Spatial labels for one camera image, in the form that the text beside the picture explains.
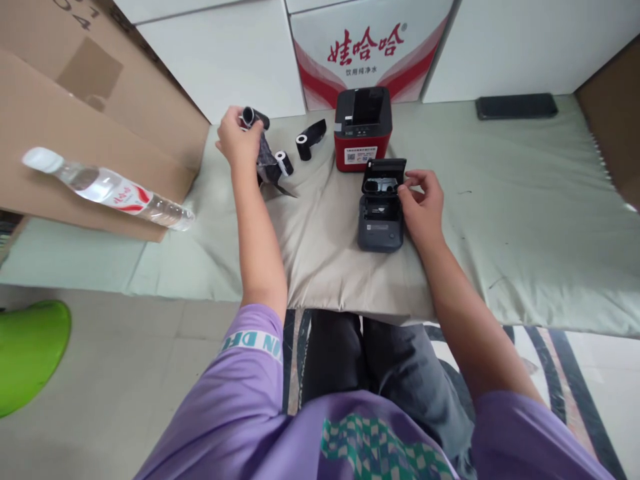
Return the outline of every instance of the gray pants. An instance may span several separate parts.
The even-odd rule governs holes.
[[[315,310],[302,404],[329,393],[369,390],[400,407],[436,441],[462,478],[476,478],[473,423],[422,325],[396,327],[353,313]]]

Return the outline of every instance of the tiled floor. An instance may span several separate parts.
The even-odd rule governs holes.
[[[64,300],[67,352],[26,407],[0,419],[0,478],[130,479],[220,348],[236,304],[0,286],[0,307]],[[640,479],[640,341],[567,334],[628,479]]]

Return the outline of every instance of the cardboard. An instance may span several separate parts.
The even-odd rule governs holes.
[[[119,63],[107,96],[94,91],[81,92],[84,95],[78,98],[100,104],[106,116],[197,171],[209,123],[171,80],[159,74],[122,30],[126,23],[115,10],[106,10],[108,6],[105,0],[3,0],[0,47],[63,86],[70,75],[80,82],[87,80],[86,75],[114,75]],[[98,46],[93,58],[83,50],[87,39]]]
[[[309,110],[342,90],[384,86],[391,102],[422,90],[453,0],[360,0],[294,13],[291,31]]]
[[[164,228],[88,202],[20,160],[47,147],[182,202],[204,116],[93,0],[5,0],[0,49],[0,208],[160,241]]]
[[[640,211],[640,37],[577,91],[622,198]]]
[[[195,173],[4,50],[0,70],[0,206],[160,241],[163,227],[79,197],[58,179],[24,166],[22,156],[40,145],[71,161],[108,167],[177,202],[184,200]]]

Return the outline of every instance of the bottle label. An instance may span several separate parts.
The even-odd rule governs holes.
[[[122,179],[118,188],[116,188],[113,194],[106,198],[102,204],[115,208],[116,210],[137,215],[147,207],[152,196],[152,192],[145,190],[137,183]]]

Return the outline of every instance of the label roll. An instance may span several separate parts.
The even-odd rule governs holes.
[[[244,110],[242,110],[242,122],[244,122],[247,128],[251,128],[257,120],[262,120],[262,123],[265,124],[265,130],[269,130],[271,122],[269,121],[269,117],[264,113],[260,113],[251,107],[245,107]]]
[[[278,166],[280,166],[280,171],[285,177],[288,177],[293,173],[293,165],[291,164],[291,160],[289,160],[287,152],[284,150],[276,152],[275,159],[278,162]]]
[[[322,119],[304,130],[295,138],[295,146],[298,147],[300,160],[311,160],[311,146],[322,140],[327,132],[327,122]]]

